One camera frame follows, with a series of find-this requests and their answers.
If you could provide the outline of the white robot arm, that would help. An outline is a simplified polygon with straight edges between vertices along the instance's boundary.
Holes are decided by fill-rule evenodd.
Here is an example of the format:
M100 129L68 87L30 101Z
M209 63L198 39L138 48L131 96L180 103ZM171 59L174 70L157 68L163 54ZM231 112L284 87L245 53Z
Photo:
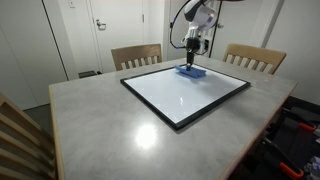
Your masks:
M217 22L217 11L208 6L209 2L210 0L191 0L184 8L184 17L189 22L183 39L187 51L187 71L191 70L194 55L201 48L208 50L208 43L202 37L202 32L211 29Z

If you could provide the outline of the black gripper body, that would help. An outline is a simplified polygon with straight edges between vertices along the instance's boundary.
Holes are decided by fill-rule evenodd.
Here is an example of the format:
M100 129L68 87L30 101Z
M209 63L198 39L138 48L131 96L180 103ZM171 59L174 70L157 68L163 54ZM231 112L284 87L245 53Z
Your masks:
M186 50L190 53L196 53L201 47L201 41L198 38L186 39Z

